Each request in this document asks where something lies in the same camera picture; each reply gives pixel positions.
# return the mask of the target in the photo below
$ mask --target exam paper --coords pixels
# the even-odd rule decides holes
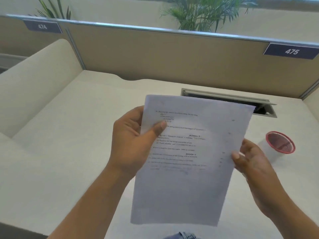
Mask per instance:
[[[135,178],[131,223],[217,226],[254,106],[185,96],[146,96],[141,134],[167,128]]]

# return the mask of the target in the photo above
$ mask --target white wall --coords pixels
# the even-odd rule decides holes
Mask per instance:
[[[319,88],[308,96],[304,102],[307,104],[309,110],[319,121]]]
[[[91,22],[128,24],[137,26],[175,29],[176,21],[160,15],[168,3],[139,0],[62,0],[64,10],[71,6],[72,17]],[[36,14],[41,6],[37,0],[0,0],[0,14]],[[317,20],[319,13],[280,11],[267,9],[250,10],[232,23],[226,23],[219,33],[319,42]]]

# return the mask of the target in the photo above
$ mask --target potted plant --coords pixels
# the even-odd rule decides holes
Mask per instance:
[[[239,8],[256,6],[253,0],[168,0],[174,6],[163,15],[176,19],[180,30],[216,32],[218,24],[233,21],[239,16]]]
[[[66,15],[63,14],[61,0],[57,0],[60,15],[57,11],[57,8],[54,6],[54,4],[52,3],[51,0],[48,0],[48,2],[52,8],[52,11],[50,10],[50,8],[47,7],[47,5],[45,4],[45,2],[43,0],[38,0],[38,1],[41,3],[41,5],[44,9],[44,12],[36,9],[40,16],[48,17],[48,18],[68,19],[68,20],[71,19],[71,11],[69,10],[69,6],[68,6],[68,9],[66,11]]]

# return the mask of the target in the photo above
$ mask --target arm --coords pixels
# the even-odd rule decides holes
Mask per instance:
[[[145,163],[151,146],[166,127],[157,123],[139,134],[143,107],[114,123],[111,156],[105,169],[48,239],[102,239],[128,182]]]
[[[318,239],[319,227],[289,198],[261,149],[245,139],[240,152],[244,156],[232,153],[235,167],[245,176],[261,212],[273,221],[283,238]]]

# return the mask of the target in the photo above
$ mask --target white desk surface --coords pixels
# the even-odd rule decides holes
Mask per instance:
[[[125,81],[92,71],[83,71],[13,137],[33,155],[2,158],[6,172],[0,173],[0,221],[50,234],[106,165],[113,122],[144,104],[147,94],[178,96],[182,88],[266,98],[276,103],[278,118],[253,115],[246,138],[258,143],[275,130],[295,142],[295,153],[282,158],[275,169],[292,199],[319,223],[319,123],[301,100],[156,80]],[[132,225],[133,187],[134,180],[121,198],[106,238],[162,239],[178,231],[193,232],[202,239],[281,238],[258,210],[237,171],[233,172],[216,228]]]

